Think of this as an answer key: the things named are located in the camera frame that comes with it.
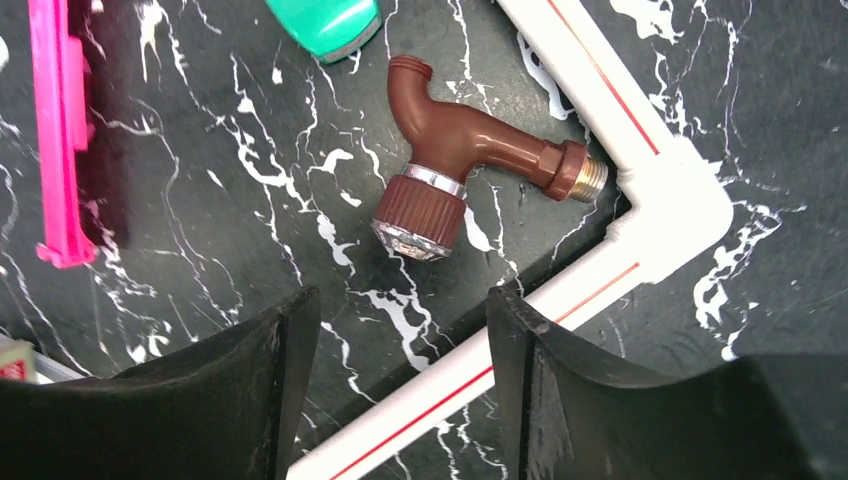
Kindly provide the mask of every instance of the pink plastic part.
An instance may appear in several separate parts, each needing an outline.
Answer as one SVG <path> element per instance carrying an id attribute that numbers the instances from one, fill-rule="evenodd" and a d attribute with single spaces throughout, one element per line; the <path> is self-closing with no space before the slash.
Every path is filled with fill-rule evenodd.
<path id="1" fill-rule="evenodd" d="M 80 225 L 75 158 L 88 148 L 87 65 L 82 43 L 68 35 L 67 0 L 29 0 L 29 21 L 45 236 L 36 252 L 57 268 L 75 267 L 97 256 Z"/>

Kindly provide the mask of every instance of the pvc pipe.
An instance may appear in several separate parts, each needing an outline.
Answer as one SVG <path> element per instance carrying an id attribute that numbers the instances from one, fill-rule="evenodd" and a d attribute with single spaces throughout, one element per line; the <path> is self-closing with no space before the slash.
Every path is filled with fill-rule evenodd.
<path id="1" fill-rule="evenodd" d="M 599 246 L 526 298 L 574 330 L 719 240 L 733 207 L 692 143 L 669 132 L 578 0 L 498 1 L 618 166 L 619 187 L 633 205 Z M 492 388 L 486 332 L 301 458 L 288 478 L 361 478 Z"/>

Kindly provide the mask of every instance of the black marble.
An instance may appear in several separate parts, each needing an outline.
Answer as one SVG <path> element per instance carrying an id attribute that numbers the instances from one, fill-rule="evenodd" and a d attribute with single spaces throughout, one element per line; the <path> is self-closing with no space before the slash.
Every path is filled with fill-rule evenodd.
<path id="1" fill-rule="evenodd" d="M 381 1 L 378 35 L 324 67 L 261 0 L 104 2 L 97 15 L 71 3 L 93 70 L 96 134 L 78 174 L 100 255 L 67 271 L 35 257 L 26 1 L 2 2 L 0 327 L 81 372 L 110 375 L 317 285 L 306 452 L 479 329 L 490 286 L 531 291 L 627 208 L 613 185 L 592 205 L 554 203 L 487 169 L 469 180 L 473 216 L 449 259 L 410 262 L 377 242 L 370 216 L 410 151 L 385 98 L 390 54 L 431 63 L 435 98 L 605 158 L 491 1 Z M 736 219 L 578 332 L 673 375 L 749 352 L 848 350 L 845 1 L 584 4 L 670 128 L 715 166 Z M 368 478 L 503 478 L 499 458 L 486 395 Z"/>

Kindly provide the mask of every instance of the marble surface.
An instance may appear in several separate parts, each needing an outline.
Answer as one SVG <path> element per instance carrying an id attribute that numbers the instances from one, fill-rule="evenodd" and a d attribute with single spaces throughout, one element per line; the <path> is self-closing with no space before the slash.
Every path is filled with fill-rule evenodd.
<path id="1" fill-rule="evenodd" d="M 613 185 L 591 205 L 554 203 L 481 170 L 448 260 L 378 244 L 370 216 L 410 151 L 385 98 L 391 54 L 431 63 L 435 98 L 604 158 L 491 1 L 381 1 L 385 27 L 329 67 L 260 0 L 103 3 L 93 16 L 76 5 L 72 24 L 94 72 L 96 135 L 78 170 L 100 254 L 68 271 L 35 257 L 26 1 L 0 4 L 0 331 L 81 372 L 113 374 L 318 285 L 307 452 L 479 329 L 490 286 L 531 291 L 627 208 Z M 845 0 L 584 4 L 669 127 L 715 167 L 736 218 L 715 247 L 579 332 L 681 376 L 752 352 L 848 351 Z M 486 395 L 368 478 L 505 478 L 497 417 Z"/>

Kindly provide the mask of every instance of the green bottle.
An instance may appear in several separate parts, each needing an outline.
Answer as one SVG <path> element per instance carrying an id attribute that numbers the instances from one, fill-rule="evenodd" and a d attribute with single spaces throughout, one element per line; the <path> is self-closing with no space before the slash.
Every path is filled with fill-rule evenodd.
<path id="1" fill-rule="evenodd" d="M 376 0 L 265 0 L 283 28 L 323 63 L 358 50 L 383 23 Z"/>

